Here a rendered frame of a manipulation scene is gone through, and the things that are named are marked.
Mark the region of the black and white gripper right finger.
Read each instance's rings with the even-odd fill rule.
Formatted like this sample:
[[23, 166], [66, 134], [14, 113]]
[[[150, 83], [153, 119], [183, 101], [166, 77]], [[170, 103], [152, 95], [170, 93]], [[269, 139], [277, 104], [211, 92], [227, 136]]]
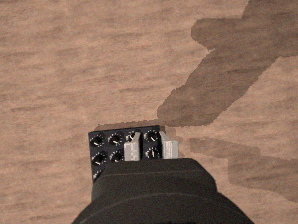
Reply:
[[157, 145], [160, 158], [179, 158], [178, 141], [176, 139], [170, 140], [163, 131], [157, 132]]

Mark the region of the black knob box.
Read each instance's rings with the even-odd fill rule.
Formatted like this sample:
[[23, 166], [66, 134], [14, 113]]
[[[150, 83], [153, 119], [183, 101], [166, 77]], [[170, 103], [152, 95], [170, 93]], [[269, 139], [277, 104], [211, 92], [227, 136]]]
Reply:
[[93, 185], [110, 163], [125, 161], [124, 144], [131, 142], [138, 132], [142, 132], [143, 135], [143, 158], [140, 160], [162, 159], [157, 145], [157, 132], [159, 131], [159, 125], [154, 125], [89, 132]]

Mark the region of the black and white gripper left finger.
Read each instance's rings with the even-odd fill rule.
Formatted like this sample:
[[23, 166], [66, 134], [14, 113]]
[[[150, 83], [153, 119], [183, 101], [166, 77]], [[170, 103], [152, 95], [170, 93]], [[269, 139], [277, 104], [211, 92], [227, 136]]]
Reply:
[[[142, 136], [142, 144], [141, 144]], [[124, 144], [125, 161], [135, 161], [143, 158], [143, 135], [138, 132], [131, 142]]]

